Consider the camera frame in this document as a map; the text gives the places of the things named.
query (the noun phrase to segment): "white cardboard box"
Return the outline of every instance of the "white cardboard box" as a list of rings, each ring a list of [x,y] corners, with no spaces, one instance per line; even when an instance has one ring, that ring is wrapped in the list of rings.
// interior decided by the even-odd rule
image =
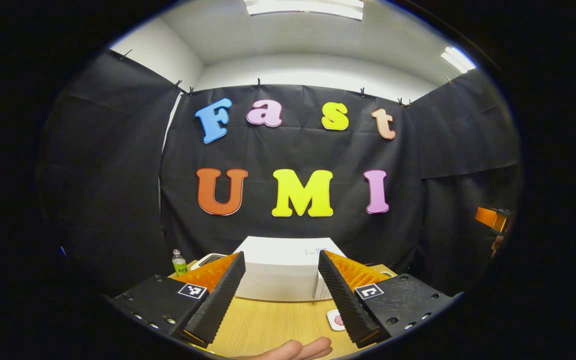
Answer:
[[[235,295],[287,302],[331,299],[317,270],[322,249],[345,257],[330,237],[246,237],[234,251],[243,251],[246,258],[246,273]]]

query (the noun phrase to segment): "ceiling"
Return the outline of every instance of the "ceiling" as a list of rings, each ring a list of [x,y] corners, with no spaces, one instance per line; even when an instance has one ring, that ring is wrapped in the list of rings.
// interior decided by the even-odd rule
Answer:
[[[322,54],[366,60],[432,84],[461,73],[441,59],[445,39],[414,15],[365,0],[363,20],[316,13],[250,16],[243,0],[190,0],[160,17],[206,66],[279,54]]]

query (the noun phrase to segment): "yellow letter m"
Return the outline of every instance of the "yellow letter m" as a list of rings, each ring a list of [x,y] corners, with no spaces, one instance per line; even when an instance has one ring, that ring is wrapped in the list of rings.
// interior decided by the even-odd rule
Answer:
[[[312,199],[312,206],[308,209],[311,217],[329,217],[332,215],[330,207],[330,180],[332,173],[327,170],[314,171],[306,187],[302,186],[295,171],[279,169],[272,173],[277,179],[277,207],[272,209],[274,217],[289,217],[293,210],[288,207],[288,199],[297,215],[302,216]]]

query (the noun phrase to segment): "wooden table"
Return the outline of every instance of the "wooden table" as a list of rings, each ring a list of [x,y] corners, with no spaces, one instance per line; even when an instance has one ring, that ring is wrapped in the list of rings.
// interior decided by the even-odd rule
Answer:
[[[196,262],[190,262],[188,268]],[[397,276],[381,264],[370,268]],[[169,278],[176,278],[176,274],[173,273]],[[334,331],[330,327],[326,314],[336,308],[332,299],[282,302],[235,296],[214,342],[208,345],[207,350],[227,357],[258,355],[281,346],[290,339],[305,345],[319,337],[327,337],[332,341],[333,350],[322,357],[322,360],[355,353],[359,349],[350,341],[348,333]]]

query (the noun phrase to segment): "human hand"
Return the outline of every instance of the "human hand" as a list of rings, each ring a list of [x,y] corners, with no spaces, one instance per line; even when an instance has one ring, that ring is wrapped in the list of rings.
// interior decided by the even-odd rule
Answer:
[[[510,231],[510,228],[513,227],[513,219],[510,218],[508,219],[508,226],[505,228],[505,232],[504,235]],[[501,243],[503,243],[504,241],[504,237],[503,235],[497,235],[496,238],[494,239],[494,242],[492,243],[492,246],[490,246],[490,249],[492,249],[492,255],[490,255],[491,258],[494,258],[495,255],[497,254],[497,250],[499,250],[499,248],[501,248]]]
[[[282,346],[268,350],[254,356],[233,357],[236,360],[313,360],[322,358],[331,353],[331,341],[327,337],[320,337],[315,341],[302,345],[297,340],[288,340]]]

